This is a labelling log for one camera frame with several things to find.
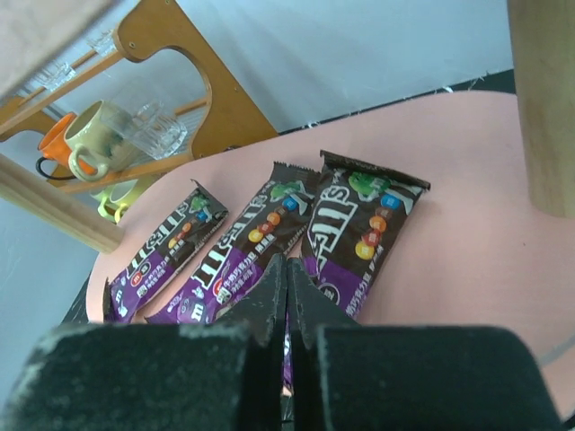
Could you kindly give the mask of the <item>purple candy bag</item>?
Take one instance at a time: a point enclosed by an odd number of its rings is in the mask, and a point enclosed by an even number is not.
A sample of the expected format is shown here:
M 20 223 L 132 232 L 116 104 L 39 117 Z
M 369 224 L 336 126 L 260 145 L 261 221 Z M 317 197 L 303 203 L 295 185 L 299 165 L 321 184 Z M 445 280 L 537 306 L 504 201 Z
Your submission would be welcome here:
M 326 150 L 297 263 L 306 279 L 356 324 L 387 256 L 428 181 Z
M 148 324 L 207 324 L 241 300 L 276 254 L 288 254 L 310 220 L 320 173 L 275 162 L 188 280 Z
M 193 183 L 195 189 L 153 230 L 127 266 L 105 280 L 104 321 L 131 322 L 226 220 L 228 209 L 199 182 Z

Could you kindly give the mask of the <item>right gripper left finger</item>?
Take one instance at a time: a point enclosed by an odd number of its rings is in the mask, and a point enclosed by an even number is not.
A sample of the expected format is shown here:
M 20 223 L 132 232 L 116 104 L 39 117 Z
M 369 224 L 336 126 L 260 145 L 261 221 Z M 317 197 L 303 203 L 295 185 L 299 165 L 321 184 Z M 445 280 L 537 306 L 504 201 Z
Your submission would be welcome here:
M 63 324 L 32 350 L 4 430 L 278 430 L 286 259 L 209 325 Z

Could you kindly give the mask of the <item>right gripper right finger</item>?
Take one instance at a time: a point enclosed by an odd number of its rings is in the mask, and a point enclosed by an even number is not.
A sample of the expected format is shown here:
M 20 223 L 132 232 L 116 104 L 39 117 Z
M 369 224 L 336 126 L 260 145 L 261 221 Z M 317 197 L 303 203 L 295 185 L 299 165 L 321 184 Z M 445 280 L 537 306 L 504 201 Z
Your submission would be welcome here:
M 297 430 L 560 430 L 535 358 L 493 326 L 362 326 L 287 262 Z

